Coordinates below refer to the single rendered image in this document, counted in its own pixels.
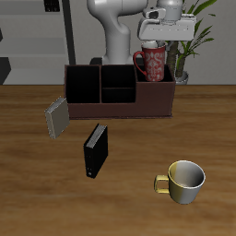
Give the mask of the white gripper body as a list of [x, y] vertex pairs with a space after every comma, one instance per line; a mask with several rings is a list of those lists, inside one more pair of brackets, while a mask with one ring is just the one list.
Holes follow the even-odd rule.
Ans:
[[174, 24], [163, 24], [160, 19], [141, 18], [137, 37], [143, 41], [191, 41], [194, 38], [196, 16], [182, 14]]

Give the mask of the red patterned mug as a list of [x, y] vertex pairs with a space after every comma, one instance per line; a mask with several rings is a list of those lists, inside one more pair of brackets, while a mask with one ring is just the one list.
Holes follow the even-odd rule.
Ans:
[[[159, 82], [164, 78], [165, 48], [166, 46], [147, 47], [147, 41], [141, 44], [142, 51], [133, 55], [133, 62], [137, 69], [146, 77], [146, 81]], [[136, 56], [140, 54], [144, 61], [144, 69], [136, 63]]]

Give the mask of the dark brown desk caddy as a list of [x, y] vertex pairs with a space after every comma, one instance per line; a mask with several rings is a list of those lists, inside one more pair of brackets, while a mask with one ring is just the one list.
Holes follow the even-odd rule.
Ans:
[[72, 120], [169, 118], [174, 90], [169, 68], [160, 82], [147, 82], [134, 65], [65, 68], [64, 92]]

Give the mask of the yellow and white mug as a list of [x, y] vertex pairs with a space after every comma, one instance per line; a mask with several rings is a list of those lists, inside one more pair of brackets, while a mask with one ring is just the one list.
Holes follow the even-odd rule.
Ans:
[[[206, 180], [203, 169], [192, 161], [178, 160], [168, 168], [167, 175], [157, 175], [154, 180], [154, 191], [169, 194], [176, 203], [187, 205], [195, 200]], [[167, 189], [159, 188], [158, 181], [166, 181]]]

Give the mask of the green pot plant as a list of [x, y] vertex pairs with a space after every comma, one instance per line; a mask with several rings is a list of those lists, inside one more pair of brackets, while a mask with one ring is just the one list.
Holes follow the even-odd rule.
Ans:
[[[216, 2], [217, 0], [206, 0], [203, 3], [200, 3], [200, 0], [196, 0], [189, 9], [184, 8], [182, 13], [193, 14], [196, 16], [205, 8]], [[213, 38], [207, 37], [210, 33], [211, 26], [205, 28], [199, 35], [197, 35], [201, 23], [202, 19], [196, 22], [194, 38], [191, 41], [175, 41], [167, 52], [166, 64], [170, 67], [177, 85], [186, 85], [188, 82], [189, 75], [183, 70], [185, 59], [190, 55], [196, 56], [197, 53], [195, 52], [195, 48], [200, 46], [202, 43], [213, 41]]]

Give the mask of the black box on shelf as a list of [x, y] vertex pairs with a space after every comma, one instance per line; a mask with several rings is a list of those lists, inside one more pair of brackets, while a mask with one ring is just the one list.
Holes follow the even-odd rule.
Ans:
[[44, 9], [46, 12], [59, 12], [59, 0], [43, 0]]

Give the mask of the white shelf unit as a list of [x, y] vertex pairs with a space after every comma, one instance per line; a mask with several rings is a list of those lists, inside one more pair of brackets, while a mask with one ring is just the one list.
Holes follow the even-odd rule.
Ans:
[[0, 57], [11, 71], [3, 85], [62, 85], [76, 62], [70, 0], [46, 12], [43, 0], [0, 0]]

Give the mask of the grey book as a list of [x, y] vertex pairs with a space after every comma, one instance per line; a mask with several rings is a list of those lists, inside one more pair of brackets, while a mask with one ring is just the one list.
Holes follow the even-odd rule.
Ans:
[[44, 114], [50, 138], [56, 139], [70, 124], [66, 98], [59, 97]]

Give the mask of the black book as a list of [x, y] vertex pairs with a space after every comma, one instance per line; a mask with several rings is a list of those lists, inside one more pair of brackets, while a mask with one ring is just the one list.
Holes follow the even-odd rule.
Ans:
[[108, 156], [108, 129], [97, 124], [83, 145], [86, 174], [95, 178]]

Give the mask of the dark grey block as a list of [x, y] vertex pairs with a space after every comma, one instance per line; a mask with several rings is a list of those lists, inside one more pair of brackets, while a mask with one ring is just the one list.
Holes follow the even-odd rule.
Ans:
[[7, 57], [0, 57], [0, 85], [3, 85], [7, 76], [11, 71], [9, 59]]

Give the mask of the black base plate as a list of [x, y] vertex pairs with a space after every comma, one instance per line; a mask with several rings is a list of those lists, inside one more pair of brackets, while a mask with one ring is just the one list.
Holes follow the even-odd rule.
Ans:
[[[136, 63], [138, 65], [143, 65], [144, 61], [143, 58], [136, 58]], [[102, 65], [102, 58], [101, 57], [94, 57], [90, 60], [90, 65]]]

